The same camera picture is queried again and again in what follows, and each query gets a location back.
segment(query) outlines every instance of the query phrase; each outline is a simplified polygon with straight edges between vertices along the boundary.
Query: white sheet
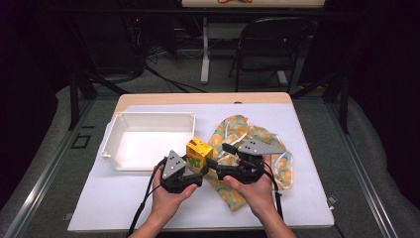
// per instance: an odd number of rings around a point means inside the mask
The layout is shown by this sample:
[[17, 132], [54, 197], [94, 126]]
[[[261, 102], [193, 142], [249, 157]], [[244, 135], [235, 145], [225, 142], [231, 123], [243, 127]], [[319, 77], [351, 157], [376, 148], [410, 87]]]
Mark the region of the white sheet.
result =
[[[334, 217], [309, 152], [305, 137], [291, 103], [275, 104], [186, 104], [139, 105], [126, 111], [195, 112], [195, 135], [208, 141], [225, 118], [242, 114], [254, 125], [277, 133], [293, 153], [294, 184], [282, 193], [284, 221], [291, 227], [328, 227]], [[143, 200], [149, 177], [140, 172], [117, 172], [98, 150], [95, 164], [86, 181], [68, 226], [69, 231], [127, 230]], [[143, 223], [150, 213], [152, 198], [139, 218]], [[205, 180], [194, 194], [181, 204], [164, 229], [242, 229], [261, 228], [246, 205], [231, 212], [219, 194]]]

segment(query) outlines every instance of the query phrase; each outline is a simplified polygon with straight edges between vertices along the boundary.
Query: floral cloth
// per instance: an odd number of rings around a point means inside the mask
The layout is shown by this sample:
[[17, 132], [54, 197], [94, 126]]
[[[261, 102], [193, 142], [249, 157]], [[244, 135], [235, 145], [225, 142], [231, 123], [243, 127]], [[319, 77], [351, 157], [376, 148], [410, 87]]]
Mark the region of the floral cloth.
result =
[[[271, 169], [274, 179], [280, 189], [287, 189], [293, 183], [292, 154], [286, 150], [284, 144], [277, 135], [270, 133], [267, 129], [249, 123], [247, 117], [234, 115], [223, 120], [216, 128], [208, 144], [213, 147], [213, 160], [219, 165], [237, 166], [237, 155], [226, 153], [222, 149], [223, 143], [228, 143], [239, 147], [251, 137], [277, 146], [285, 153], [282, 155], [271, 155]], [[236, 211], [246, 203], [237, 191], [232, 189], [227, 183], [218, 180], [215, 171], [210, 170], [205, 178], [216, 189], [220, 196], [229, 205], [231, 211]]]

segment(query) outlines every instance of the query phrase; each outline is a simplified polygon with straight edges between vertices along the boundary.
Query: white plastic tray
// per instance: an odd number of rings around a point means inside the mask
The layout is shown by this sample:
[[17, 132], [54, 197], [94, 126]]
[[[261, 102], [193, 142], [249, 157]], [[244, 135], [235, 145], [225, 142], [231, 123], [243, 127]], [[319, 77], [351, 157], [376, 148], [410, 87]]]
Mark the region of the white plastic tray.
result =
[[183, 156], [194, 136], [192, 112], [122, 112], [101, 152], [117, 171], [152, 171], [170, 150]]

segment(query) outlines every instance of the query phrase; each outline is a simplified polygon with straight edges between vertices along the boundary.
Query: black chair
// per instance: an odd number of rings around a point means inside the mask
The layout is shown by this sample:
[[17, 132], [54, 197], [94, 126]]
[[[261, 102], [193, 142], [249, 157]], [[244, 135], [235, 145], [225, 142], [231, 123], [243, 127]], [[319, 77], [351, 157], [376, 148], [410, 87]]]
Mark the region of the black chair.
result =
[[303, 18], [261, 18], [247, 25], [239, 38], [229, 76], [234, 68], [236, 88], [240, 71], [290, 70], [287, 92], [290, 91], [300, 45], [312, 32], [313, 24]]

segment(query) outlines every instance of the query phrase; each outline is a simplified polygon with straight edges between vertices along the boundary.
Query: hand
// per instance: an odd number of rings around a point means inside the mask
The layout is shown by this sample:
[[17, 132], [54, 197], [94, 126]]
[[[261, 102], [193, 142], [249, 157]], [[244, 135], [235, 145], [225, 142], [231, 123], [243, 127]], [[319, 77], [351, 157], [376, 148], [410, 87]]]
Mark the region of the hand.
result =
[[195, 191], [195, 188], [197, 188], [197, 185], [192, 184], [188, 186], [182, 193], [167, 192], [163, 187], [158, 187], [160, 186], [160, 175], [162, 169], [163, 166], [160, 166], [154, 177], [153, 188], [157, 187], [157, 189], [154, 193], [152, 193], [154, 201], [151, 214], [157, 214], [159, 217], [169, 221], [178, 210], [181, 202], [191, 196], [191, 194]]
[[[264, 169], [270, 173], [271, 156], [263, 156], [262, 160], [267, 164]], [[244, 197], [253, 214], [262, 223], [267, 237], [296, 237], [275, 209], [272, 199], [271, 179], [267, 175], [263, 175], [257, 182], [250, 184], [243, 184], [230, 176], [225, 176], [223, 180]]]
[[151, 214], [143, 225], [141, 225], [131, 237], [152, 238], [156, 237], [163, 226], [175, 215], [179, 205], [186, 198], [190, 197], [197, 188], [196, 184], [188, 186], [182, 193], [169, 193], [160, 187], [160, 175], [163, 166], [157, 169], [154, 176], [153, 188], [157, 189], [152, 193], [153, 204]]
[[[270, 155], [263, 156], [262, 160], [271, 167]], [[264, 166], [264, 169], [271, 173], [268, 166]], [[249, 184], [243, 184], [230, 176], [225, 176], [223, 180], [247, 201], [255, 216], [259, 216], [264, 210], [275, 209], [271, 179], [267, 175], [262, 175], [257, 182]]]

